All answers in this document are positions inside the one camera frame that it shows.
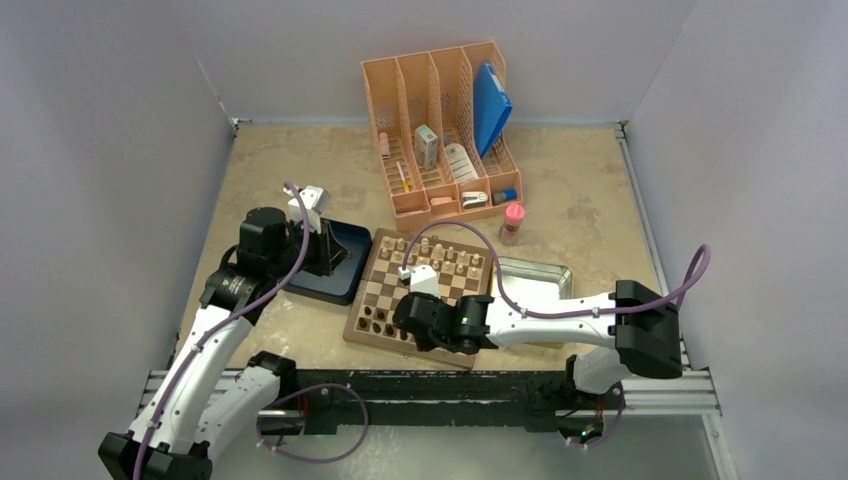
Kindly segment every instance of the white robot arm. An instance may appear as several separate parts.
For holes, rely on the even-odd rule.
[[[330,195],[324,189],[308,186],[300,190],[300,197],[309,217],[311,242],[302,269],[316,275],[330,275],[347,256],[347,251],[335,240],[332,229],[321,219],[321,212]],[[253,309],[245,316],[223,328],[218,326],[230,315],[269,291],[291,270],[299,253],[303,235],[303,214],[298,202],[288,203],[290,219],[276,208],[263,207],[251,210],[241,224],[239,244],[229,249],[221,259],[219,269],[206,281],[186,343],[177,355],[174,365],[185,370],[173,387],[173,393],[155,425],[152,420],[165,389],[159,389],[151,402],[130,425],[132,440],[143,442],[148,427],[154,428],[147,442],[150,447],[166,449],[171,454],[186,455],[194,445],[218,437],[212,445],[209,458],[217,455],[217,445],[226,445],[238,433],[243,422],[224,421],[232,416],[244,415],[246,419],[277,398],[279,381],[274,385],[267,370],[245,370],[237,389],[228,392],[214,406],[207,403],[215,384],[233,353],[256,325],[264,307]],[[218,328],[204,345],[199,339]],[[194,359],[187,362],[189,354]],[[163,382],[171,385],[178,368],[172,368]],[[232,425],[237,429],[231,431]]]
[[[649,378],[682,375],[677,309],[667,304],[632,315],[602,313],[618,306],[645,304],[659,298],[638,282],[624,280],[615,292],[591,297],[540,301],[535,312],[591,314],[541,319],[516,310],[501,296],[463,297],[455,306],[440,300],[438,274],[429,265],[401,269],[410,294],[398,304],[393,323],[415,336],[419,350],[436,347],[477,353],[532,342],[573,342],[601,348],[576,356],[571,375],[578,390],[602,394],[616,382],[636,374]]]

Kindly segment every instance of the pink bottle cap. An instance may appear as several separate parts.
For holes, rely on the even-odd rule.
[[[524,220],[524,207],[517,203],[506,207],[506,212],[504,213],[504,222],[507,225],[517,227],[521,225],[522,220]]]

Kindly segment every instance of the silver tray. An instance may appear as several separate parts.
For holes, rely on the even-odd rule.
[[[503,268],[504,290],[519,304],[533,305],[540,300],[571,298],[571,269],[564,265],[530,262],[511,257],[499,257]],[[500,296],[492,269],[491,292]]]

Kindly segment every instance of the desk organizer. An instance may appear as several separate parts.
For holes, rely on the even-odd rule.
[[[362,62],[374,151],[399,231],[418,230],[435,220],[503,215],[509,205],[524,199],[521,174],[503,134],[482,159],[474,144],[474,79],[483,62],[492,64],[506,86],[506,65],[493,42]],[[413,154],[413,134],[422,124],[441,140],[436,166],[430,170],[423,170]],[[388,156],[381,152],[382,133],[389,139]],[[454,180],[445,153],[451,143],[465,147],[479,178]],[[409,192],[404,192],[398,165]],[[492,205],[492,193],[507,189],[515,189],[516,198]],[[485,206],[465,209],[460,201],[464,192],[484,192],[489,199]],[[430,200],[438,197],[451,201],[431,206]]]

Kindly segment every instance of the beige marble surface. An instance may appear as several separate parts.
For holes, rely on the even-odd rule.
[[[527,216],[516,245],[501,255],[568,265],[574,296],[614,288],[620,278],[656,288],[623,159],[612,130],[508,129],[507,144],[524,187]],[[239,130],[227,176],[183,318],[188,332],[203,283],[220,256],[238,238],[241,221],[258,206],[285,209],[283,182],[318,185],[332,194],[327,218],[362,225],[373,232],[394,228],[391,204],[375,158],[369,130],[341,127],[247,125]],[[497,238],[501,218],[474,222]],[[459,227],[433,231],[442,238],[481,245]],[[260,350],[295,359],[307,368],[452,367],[347,343],[342,339],[349,307],[281,292],[231,359],[244,367]],[[586,345],[561,349],[521,345],[486,350],[475,370],[558,369]]]

